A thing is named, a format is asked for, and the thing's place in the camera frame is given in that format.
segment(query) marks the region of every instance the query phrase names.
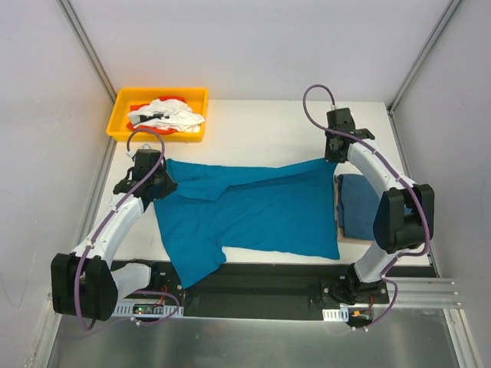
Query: white wall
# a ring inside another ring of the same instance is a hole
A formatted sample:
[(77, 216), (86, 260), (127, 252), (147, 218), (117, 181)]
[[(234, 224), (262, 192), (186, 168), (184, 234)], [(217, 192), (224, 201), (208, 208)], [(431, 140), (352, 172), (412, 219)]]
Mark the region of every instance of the white wall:
[(0, 2), (0, 366), (24, 363), (101, 161), (111, 104), (54, 0)]
[(415, 176), (435, 188), (435, 246), (491, 366), (491, 2), (464, 2), (396, 110)]
[[(390, 102), (449, 0), (72, 0), (116, 89)], [(325, 98), (323, 94), (312, 97)]]

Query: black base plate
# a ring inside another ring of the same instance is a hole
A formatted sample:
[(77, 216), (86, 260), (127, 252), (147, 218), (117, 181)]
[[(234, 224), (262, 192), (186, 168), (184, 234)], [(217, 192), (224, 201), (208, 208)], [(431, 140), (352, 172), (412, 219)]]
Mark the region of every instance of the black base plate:
[[(113, 269), (126, 263), (114, 261)], [(163, 273), (162, 286), (166, 285), (171, 294), (183, 301), (187, 317), (273, 320), (322, 320), (323, 309), (339, 308), (325, 288), (337, 282), (348, 269), (347, 265), (223, 264), (184, 292), (178, 288), (180, 280), (172, 264), (158, 264)], [(436, 277), (432, 267), (401, 266), (392, 268), (390, 276)], [(387, 294), (374, 297), (376, 304), (389, 301)]]

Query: gray metal frame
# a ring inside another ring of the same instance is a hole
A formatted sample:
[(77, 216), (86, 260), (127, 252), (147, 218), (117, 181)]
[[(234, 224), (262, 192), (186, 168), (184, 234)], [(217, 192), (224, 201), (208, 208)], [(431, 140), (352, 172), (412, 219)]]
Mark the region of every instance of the gray metal frame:
[[(388, 110), (390, 117), (392, 117), (392, 113), (402, 98), (404, 98), (407, 88), (420, 71), (421, 66), (441, 38), (444, 30), (447, 28), (463, 1), (464, 0), (451, 0), (449, 2), (421, 52), (418, 54), (415, 62), (411, 66), (411, 69), (407, 73), (407, 76), (401, 84), (394, 101), (390, 104), (390, 108)], [(81, 43), (81, 47), (84, 49), (88, 59), (92, 63), (98, 78), (107, 92), (107, 95), (114, 102), (117, 94), (99, 57), (97, 56), (96, 51), (94, 50), (89, 37), (87, 36), (87, 33), (84, 30), (83, 25), (80, 22), (80, 19), (77, 16), (76, 11), (74, 10), (73, 5), (71, 4), (70, 0), (57, 0), (57, 2), (61, 6), (61, 9), (66, 15), (70, 26)], [(399, 141), (396, 124), (392, 119), (391, 123), (394, 130), (394, 136), (396, 137), (397, 148), (399, 149), (404, 165), (404, 171), (410, 174), (410, 167), (406, 161), (406, 155), (404, 154), (404, 150)], [(79, 239), (82, 239), (94, 224), (97, 208), (101, 200), (107, 174), (109, 173), (110, 162), (114, 154), (115, 146), (116, 142), (113, 139), (108, 139), (104, 157), (99, 165), (99, 175), (97, 176), (91, 197), (87, 203)], [(464, 308), (464, 305), (460, 299), (460, 294), (455, 281), (442, 278), (394, 278), (394, 281), (396, 281), (399, 286), (398, 300), (395, 307), (418, 307), (425, 309), (437, 308), (444, 310), (459, 365), (465, 368), (483, 366), (476, 354), (476, 348), (466, 323), (464, 310), (462, 309)], [(391, 285), (388, 291), (391, 296), (394, 294), (394, 288)], [(26, 366), (41, 368), (46, 367), (48, 364), (48, 359), (54, 344), (54, 339), (58, 330), (61, 316), (53, 312), (50, 300), (46, 302), (45, 310), (45, 319), (38, 335), (39, 338), (37, 339), (36, 346), (32, 349), (32, 355), (28, 358), (28, 364), (26, 364)]]

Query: folded blue cloth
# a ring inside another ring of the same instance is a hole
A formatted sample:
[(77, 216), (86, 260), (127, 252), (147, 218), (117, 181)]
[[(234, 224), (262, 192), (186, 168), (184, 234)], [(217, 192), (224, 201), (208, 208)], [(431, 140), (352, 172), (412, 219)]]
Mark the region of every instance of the folded blue cloth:
[(339, 175), (338, 183), (338, 220), (344, 236), (374, 240), (374, 220), (380, 202), (377, 193), (362, 175)]
[(168, 159), (179, 186), (154, 207), (182, 286), (214, 272), (226, 260), (223, 246), (339, 259), (335, 168), (323, 159), (281, 168)]

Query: white cloth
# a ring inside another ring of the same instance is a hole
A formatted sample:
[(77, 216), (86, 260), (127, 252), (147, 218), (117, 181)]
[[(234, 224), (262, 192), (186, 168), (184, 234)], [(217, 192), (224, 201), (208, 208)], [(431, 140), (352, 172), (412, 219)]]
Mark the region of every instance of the white cloth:
[[(163, 114), (163, 117), (140, 122), (140, 116), (151, 117), (156, 113)], [(153, 100), (149, 105), (128, 113), (128, 117), (134, 128), (145, 126), (191, 133), (199, 132), (199, 125), (205, 121), (203, 116), (194, 113), (187, 103), (179, 100)]]

